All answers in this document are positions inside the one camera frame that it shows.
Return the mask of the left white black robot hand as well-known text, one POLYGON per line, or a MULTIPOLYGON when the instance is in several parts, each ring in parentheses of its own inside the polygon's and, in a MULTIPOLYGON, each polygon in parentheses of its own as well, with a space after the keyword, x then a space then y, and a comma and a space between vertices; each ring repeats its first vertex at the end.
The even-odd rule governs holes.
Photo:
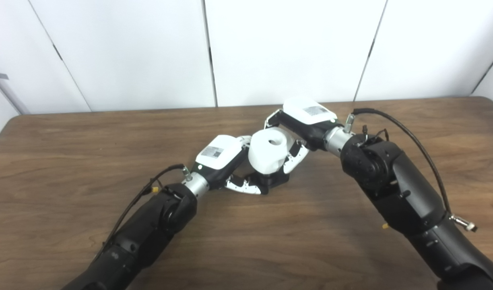
POLYGON ((268 189, 234 174, 248 159, 251 136, 218 135, 195 159, 184 185, 200 199, 206 192, 229 189, 249 195, 267 195, 268 189))

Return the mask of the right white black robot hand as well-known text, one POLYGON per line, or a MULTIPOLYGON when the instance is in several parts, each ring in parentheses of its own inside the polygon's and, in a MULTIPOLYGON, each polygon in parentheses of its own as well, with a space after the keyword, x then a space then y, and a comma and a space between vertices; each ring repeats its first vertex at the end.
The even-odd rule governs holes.
POLYGON ((291 98, 283 103, 280 110, 266 118, 264 129, 280 125, 299 137, 290 146, 283 164, 283 172, 289 174, 309 151, 327 151, 326 137, 335 127, 340 126, 340 123, 335 113, 316 101, 291 98))

